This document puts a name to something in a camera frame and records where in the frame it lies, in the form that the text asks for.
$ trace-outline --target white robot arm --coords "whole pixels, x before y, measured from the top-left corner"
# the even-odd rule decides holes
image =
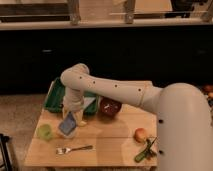
[[[90,91],[157,114],[158,171],[213,171],[213,128],[210,107],[195,87],[178,83],[164,89],[96,78],[84,64],[61,75],[64,107],[82,109],[83,92]]]

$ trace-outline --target fork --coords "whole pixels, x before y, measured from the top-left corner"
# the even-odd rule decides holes
[[[71,151],[90,150],[90,149],[93,149],[92,145],[87,145],[87,146],[78,147],[78,148],[62,147],[62,148],[56,148],[56,154],[67,154]]]

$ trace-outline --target wooden tabletop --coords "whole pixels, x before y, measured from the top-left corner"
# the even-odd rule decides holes
[[[42,124],[52,127],[53,139],[44,141],[36,134],[28,149],[25,159],[26,166],[41,167],[99,167],[99,166],[156,166],[156,158],[134,161],[135,155],[145,146],[137,143],[133,134],[135,129],[143,127],[152,137],[156,137],[156,117],[139,108],[123,105],[114,119],[97,113],[85,118],[88,124],[77,127],[73,139],[64,138],[58,130],[62,121],[61,114],[52,114],[42,110],[37,128]],[[93,145],[94,149],[74,151],[66,155],[57,155],[57,147],[80,147]]]

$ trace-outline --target dark background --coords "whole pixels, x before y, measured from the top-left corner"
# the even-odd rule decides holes
[[[0,94],[46,93],[82,62],[119,80],[213,82],[213,26],[0,31]]]

